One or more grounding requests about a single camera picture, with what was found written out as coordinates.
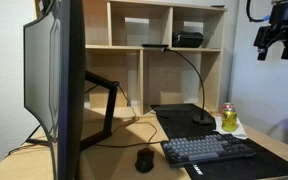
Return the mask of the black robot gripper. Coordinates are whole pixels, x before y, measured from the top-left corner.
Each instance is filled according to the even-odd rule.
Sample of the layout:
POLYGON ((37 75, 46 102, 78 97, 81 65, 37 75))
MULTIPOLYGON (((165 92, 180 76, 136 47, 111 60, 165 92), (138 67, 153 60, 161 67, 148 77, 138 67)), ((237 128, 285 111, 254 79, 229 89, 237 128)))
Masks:
MULTIPOLYGON (((270 47, 276 41, 282 41, 284 49, 282 59, 288 60, 288 2, 273 2, 269 18, 269 26, 259 28, 254 45, 257 47, 270 47)), ((265 61, 268 53, 267 48, 258 48, 260 61, 265 61)))

